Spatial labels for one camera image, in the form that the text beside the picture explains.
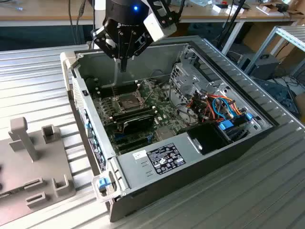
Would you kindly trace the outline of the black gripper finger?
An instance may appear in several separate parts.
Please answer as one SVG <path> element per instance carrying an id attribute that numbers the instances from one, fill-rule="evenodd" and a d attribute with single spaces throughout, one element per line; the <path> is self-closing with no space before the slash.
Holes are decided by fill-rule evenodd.
<path id="1" fill-rule="evenodd" d="M 148 31 L 145 31 L 142 34 L 132 31 L 127 51 L 123 59 L 124 72 L 126 72 L 128 60 L 133 56 L 139 56 L 152 42 L 153 40 Z"/>
<path id="2" fill-rule="evenodd" d="M 125 58 L 120 54 L 118 41 L 115 41 L 103 26 L 99 29 L 92 30 L 91 36 L 93 43 L 108 57 L 114 59 L 118 65 L 119 72 L 125 72 Z"/>

